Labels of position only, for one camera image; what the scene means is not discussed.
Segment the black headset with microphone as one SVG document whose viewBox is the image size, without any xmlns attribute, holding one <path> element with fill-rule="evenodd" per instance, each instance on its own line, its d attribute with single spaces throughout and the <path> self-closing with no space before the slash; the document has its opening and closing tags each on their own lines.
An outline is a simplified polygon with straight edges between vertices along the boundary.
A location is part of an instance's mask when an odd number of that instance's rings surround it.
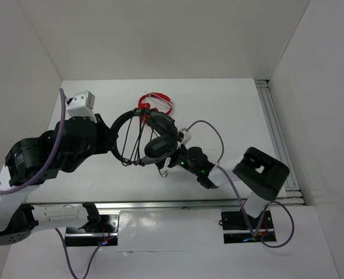
<svg viewBox="0 0 344 279">
<path fill-rule="evenodd" d="M 117 139 L 119 131 L 125 123 L 132 123 L 135 117 L 140 118 L 139 133 L 130 158 L 124 157 L 124 151 L 119 151 Z M 144 147 L 144 156 L 140 156 L 140 143 L 145 126 L 151 129 L 150 140 Z M 114 145 L 111 149 L 114 157 L 123 166 L 145 166 L 159 164 L 176 152 L 178 129 L 175 120 L 164 112 L 135 108 L 119 116 L 111 126 Z"/>
</svg>

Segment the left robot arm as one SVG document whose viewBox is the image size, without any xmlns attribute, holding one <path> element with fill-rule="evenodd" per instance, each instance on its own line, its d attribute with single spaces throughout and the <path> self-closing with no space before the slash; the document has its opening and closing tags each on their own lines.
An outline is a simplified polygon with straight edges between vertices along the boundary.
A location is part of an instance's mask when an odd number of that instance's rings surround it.
<svg viewBox="0 0 344 279">
<path fill-rule="evenodd" d="M 91 233 L 102 219 L 93 202 L 62 207 L 26 203 L 27 197 L 59 172 L 72 173 L 90 156 L 108 153 L 111 130 L 96 114 L 58 122 L 37 138 L 23 139 L 5 158 L 0 172 L 0 246 L 18 243 L 32 233 L 72 227 Z"/>
</svg>

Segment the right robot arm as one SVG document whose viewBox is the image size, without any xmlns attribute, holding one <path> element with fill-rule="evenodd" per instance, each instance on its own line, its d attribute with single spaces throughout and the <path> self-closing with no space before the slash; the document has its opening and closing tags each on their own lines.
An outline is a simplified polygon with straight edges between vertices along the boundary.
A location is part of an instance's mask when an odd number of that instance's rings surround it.
<svg viewBox="0 0 344 279">
<path fill-rule="evenodd" d="M 186 148 L 182 145 L 167 160 L 167 168 L 181 167 L 196 176 L 197 182 L 206 189 L 217 189 L 232 181 L 241 181 L 251 193 L 240 212 L 240 223 L 246 228 L 254 227 L 260 220 L 265 207 L 276 200 L 290 170 L 284 163 L 263 151 L 249 147 L 237 163 L 225 163 L 221 168 L 210 162 L 200 147 Z"/>
</svg>

